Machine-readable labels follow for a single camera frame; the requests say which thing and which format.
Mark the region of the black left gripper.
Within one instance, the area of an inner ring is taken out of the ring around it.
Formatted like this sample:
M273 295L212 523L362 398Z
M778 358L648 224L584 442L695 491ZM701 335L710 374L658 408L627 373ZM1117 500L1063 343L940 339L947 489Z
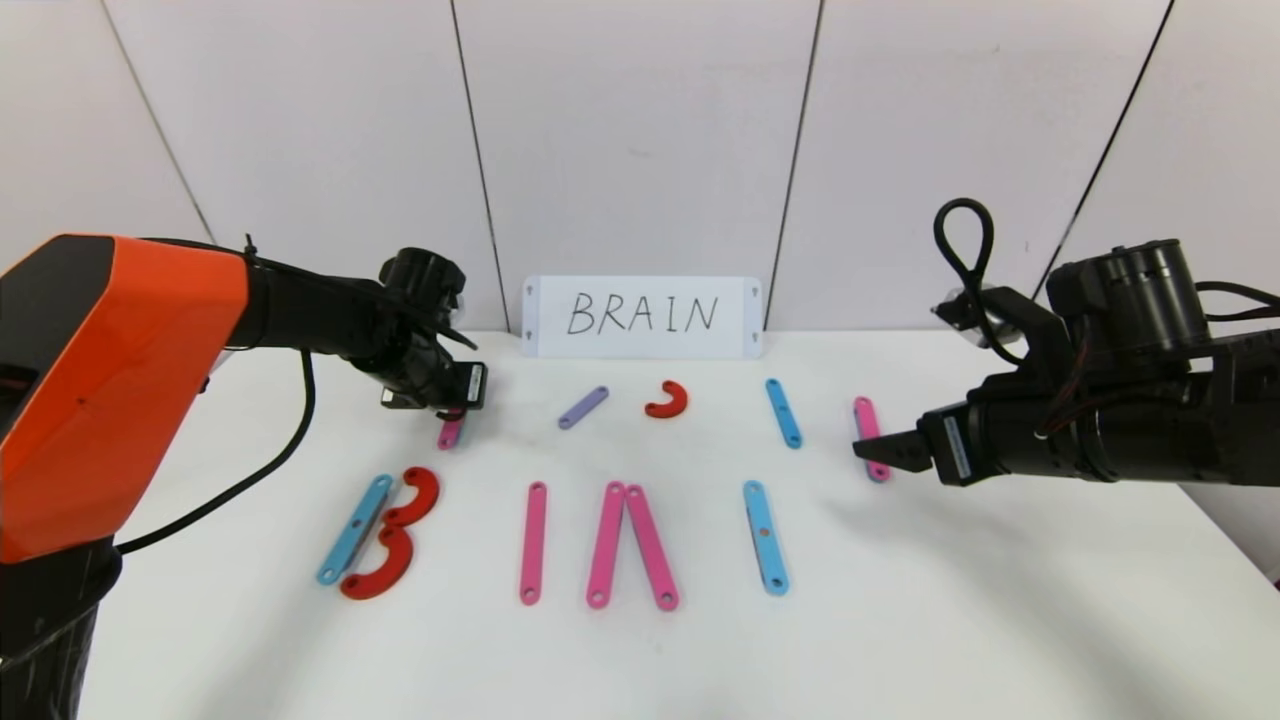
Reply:
M484 407L489 368L485 363L454 361L431 377L429 406L443 421L462 421L467 410Z

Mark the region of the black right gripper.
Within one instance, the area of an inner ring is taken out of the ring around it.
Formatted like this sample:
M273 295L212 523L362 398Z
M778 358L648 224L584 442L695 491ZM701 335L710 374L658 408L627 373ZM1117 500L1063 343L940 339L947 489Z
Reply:
M918 430L852 442L861 460L909 473L933 468L946 486L968 487L996 477L1057 477L1056 457L1036 438L1044 401L969 398L925 413Z

